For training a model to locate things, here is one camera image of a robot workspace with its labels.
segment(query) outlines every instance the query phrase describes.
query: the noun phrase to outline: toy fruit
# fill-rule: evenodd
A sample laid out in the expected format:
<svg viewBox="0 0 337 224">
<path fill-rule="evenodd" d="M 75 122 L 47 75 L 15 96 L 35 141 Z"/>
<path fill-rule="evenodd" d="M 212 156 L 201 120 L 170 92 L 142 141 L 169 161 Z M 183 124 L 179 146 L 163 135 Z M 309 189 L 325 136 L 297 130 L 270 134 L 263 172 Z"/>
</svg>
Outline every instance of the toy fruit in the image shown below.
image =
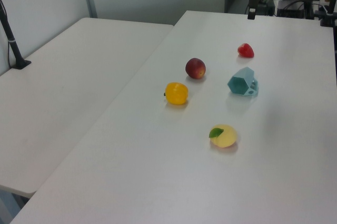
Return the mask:
<svg viewBox="0 0 337 224">
<path fill-rule="evenodd" d="M 168 103 L 184 104 L 189 96 L 189 90 L 182 83 L 169 83 L 166 86 L 164 96 L 166 96 Z"/>
<path fill-rule="evenodd" d="M 200 79 L 206 72 L 206 66 L 200 59 L 192 58 L 186 63 L 185 70 L 191 78 Z"/>
<path fill-rule="evenodd" d="M 230 125 L 219 124 L 212 127 L 209 137 L 214 145 L 226 148 L 236 142 L 237 134 Z"/>
<path fill-rule="evenodd" d="M 247 58 L 253 58 L 254 57 L 254 51 L 251 46 L 247 43 L 243 43 L 241 46 L 237 48 L 237 52 L 239 55 L 242 57 L 247 57 Z"/>
</svg>

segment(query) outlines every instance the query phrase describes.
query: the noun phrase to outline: table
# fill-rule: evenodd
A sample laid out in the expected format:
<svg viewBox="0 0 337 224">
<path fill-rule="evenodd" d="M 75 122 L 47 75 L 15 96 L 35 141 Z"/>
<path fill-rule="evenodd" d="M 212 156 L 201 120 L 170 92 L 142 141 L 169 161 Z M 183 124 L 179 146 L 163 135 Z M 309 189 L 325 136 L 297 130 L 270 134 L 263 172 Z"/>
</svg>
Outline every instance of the table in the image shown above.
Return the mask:
<svg viewBox="0 0 337 224">
<path fill-rule="evenodd" d="M 34 192 L 172 26 L 84 18 L 0 77 L 0 189 Z"/>
<path fill-rule="evenodd" d="M 237 56 L 244 42 L 255 58 Z M 255 98 L 226 86 L 246 66 Z M 164 99 L 173 81 L 187 105 Z M 186 12 L 12 223 L 334 223 L 336 119 L 331 28 Z M 237 144 L 210 144 L 218 123 Z"/>
</svg>

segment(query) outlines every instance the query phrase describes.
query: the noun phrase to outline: cable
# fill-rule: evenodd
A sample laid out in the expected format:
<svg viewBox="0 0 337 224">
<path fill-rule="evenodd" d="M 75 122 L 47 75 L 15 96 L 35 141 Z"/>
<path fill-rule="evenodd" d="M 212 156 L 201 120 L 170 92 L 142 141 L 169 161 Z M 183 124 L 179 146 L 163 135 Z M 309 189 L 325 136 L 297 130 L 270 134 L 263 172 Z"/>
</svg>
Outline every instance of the cable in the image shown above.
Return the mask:
<svg viewBox="0 0 337 224">
<path fill-rule="evenodd" d="M 321 7 L 322 7 L 322 5 L 320 5 L 320 4 L 312 4 L 312 5 L 318 5 L 318 6 L 321 6 Z"/>
<path fill-rule="evenodd" d="M 5 5 L 2 2 L 2 0 L 0 0 L 0 4 L 1 4 L 2 9 L 4 9 L 4 12 L 5 12 L 5 15 L 6 15 L 6 18 L 7 18 L 7 11 L 6 11 Z M 9 62 L 9 41 L 7 42 L 7 62 L 8 62 L 9 69 L 11 69 L 12 68 L 11 63 Z"/>
<path fill-rule="evenodd" d="M 298 2 L 301 2 L 302 0 L 295 0 L 295 1 L 293 1 L 293 2 L 291 2 L 290 4 L 288 4 L 285 8 L 283 8 L 283 9 L 288 9 L 290 6 L 292 6 L 292 5 L 294 5 L 294 4 L 296 4 L 296 3 L 298 3 Z"/>
<path fill-rule="evenodd" d="M 300 8 L 301 8 L 303 5 L 304 5 L 304 3 L 303 3 L 303 4 L 301 4 L 301 5 L 300 5 L 300 7 L 298 7 L 298 8 L 297 8 L 297 11 L 299 11 L 299 10 L 300 10 Z"/>
<path fill-rule="evenodd" d="M 0 0 L 0 4 L 1 4 L 2 9 L 4 9 L 5 15 L 6 15 L 6 17 L 7 17 L 7 11 L 6 11 L 5 5 L 4 5 L 4 3 L 2 2 L 2 0 Z"/>
</svg>

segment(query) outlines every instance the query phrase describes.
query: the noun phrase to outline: red strawberry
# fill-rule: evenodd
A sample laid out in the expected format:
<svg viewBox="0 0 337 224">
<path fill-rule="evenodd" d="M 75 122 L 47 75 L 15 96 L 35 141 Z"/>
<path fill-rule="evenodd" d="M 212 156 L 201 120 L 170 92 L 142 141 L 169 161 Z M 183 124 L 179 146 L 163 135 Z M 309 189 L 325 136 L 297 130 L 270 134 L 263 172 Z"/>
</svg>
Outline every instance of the red strawberry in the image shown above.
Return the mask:
<svg viewBox="0 0 337 224">
<path fill-rule="evenodd" d="M 247 58 L 253 58 L 254 57 L 254 51 L 251 46 L 247 43 L 243 43 L 241 46 L 237 48 L 237 52 L 239 55 L 242 57 L 247 57 Z"/>
</svg>

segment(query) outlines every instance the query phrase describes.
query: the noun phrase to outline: yellow bell pepper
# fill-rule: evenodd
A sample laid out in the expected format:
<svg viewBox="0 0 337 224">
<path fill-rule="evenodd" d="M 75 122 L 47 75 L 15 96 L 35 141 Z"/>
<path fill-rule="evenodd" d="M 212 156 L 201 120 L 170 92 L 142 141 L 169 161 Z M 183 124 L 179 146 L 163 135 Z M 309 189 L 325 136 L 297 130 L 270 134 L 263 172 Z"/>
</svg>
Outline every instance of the yellow bell pepper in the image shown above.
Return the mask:
<svg viewBox="0 0 337 224">
<path fill-rule="evenodd" d="M 169 83 L 165 89 L 164 96 L 166 96 L 168 103 L 184 104 L 189 96 L 189 90 L 182 83 Z"/>
</svg>

